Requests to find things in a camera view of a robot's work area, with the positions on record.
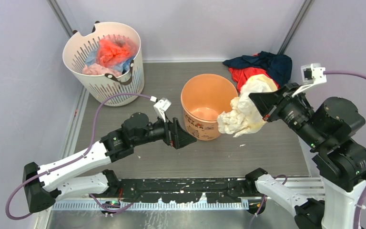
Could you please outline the pale yellow trash bag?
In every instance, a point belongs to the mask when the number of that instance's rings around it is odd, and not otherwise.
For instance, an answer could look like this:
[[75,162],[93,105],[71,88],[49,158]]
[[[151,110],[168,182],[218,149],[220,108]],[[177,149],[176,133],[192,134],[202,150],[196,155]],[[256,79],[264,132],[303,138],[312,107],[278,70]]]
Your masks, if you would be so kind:
[[258,132],[265,124],[255,104],[249,98],[251,93],[274,92],[275,82],[264,74],[251,76],[240,89],[240,95],[230,101],[232,110],[217,117],[218,131],[239,137]]

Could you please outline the orange plastic trash bin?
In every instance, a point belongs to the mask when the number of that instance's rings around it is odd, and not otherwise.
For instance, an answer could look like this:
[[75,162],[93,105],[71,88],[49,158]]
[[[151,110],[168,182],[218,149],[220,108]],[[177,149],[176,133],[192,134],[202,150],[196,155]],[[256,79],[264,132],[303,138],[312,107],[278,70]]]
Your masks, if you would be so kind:
[[220,75],[206,73],[191,78],[181,91],[186,130],[202,141],[218,138],[217,117],[232,110],[230,102],[237,96],[236,87]]

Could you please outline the white slotted laundry basket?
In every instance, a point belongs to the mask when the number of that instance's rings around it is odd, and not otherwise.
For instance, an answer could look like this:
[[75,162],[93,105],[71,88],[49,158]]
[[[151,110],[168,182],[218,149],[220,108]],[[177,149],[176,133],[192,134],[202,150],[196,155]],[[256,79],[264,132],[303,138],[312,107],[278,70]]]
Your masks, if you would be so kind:
[[[99,40],[107,35],[129,37],[138,46],[138,52],[130,63],[128,72],[121,76],[110,73],[105,75],[85,75],[82,70],[88,54],[98,49]],[[110,98],[107,106],[126,105],[137,98],[144,88],[142,63],[142,44],[139,34],[132,27],[118,22],[96,22],[90,34],[82,36],[75,31],[63,50],[63,62],[90,94],[99,102]]]

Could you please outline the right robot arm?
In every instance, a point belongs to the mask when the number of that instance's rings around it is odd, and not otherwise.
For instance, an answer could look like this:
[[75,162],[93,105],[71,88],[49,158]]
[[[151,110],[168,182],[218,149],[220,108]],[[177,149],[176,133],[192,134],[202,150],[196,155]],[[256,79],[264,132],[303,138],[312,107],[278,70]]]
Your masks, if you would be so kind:
[[264,194],[286,209],[300,229],[360,228],[352,217],[366,187],[366,148],[353,140],[365,124],[349,100],[329,97],[314,110],[300,85],[289,83],[274,92],[251,93],[263,120],[282,120],[314,153],[313,162],[324,184],[325,199],[304,197],[276,182],[258,168],[245,177],[251,196]]

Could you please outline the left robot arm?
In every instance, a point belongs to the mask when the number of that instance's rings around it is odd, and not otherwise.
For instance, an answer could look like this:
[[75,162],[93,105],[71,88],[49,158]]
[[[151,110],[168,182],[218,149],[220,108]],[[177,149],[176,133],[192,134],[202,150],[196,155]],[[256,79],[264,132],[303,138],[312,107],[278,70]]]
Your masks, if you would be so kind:
[[51,164],[27,164],[23,179],[37,176],[24,186],[29,212],[46,210],[56,201],[73,195],[118,195],[121,185],[112,170],[106,169],[91,177],[80,175],[133,154],[136,146],[159,140],[175,149],[197,141],[181,127],[177,118],[158,118],[152,123],[146,114],[134,113],[123,122],[121,128],[109,132],[84,151]]

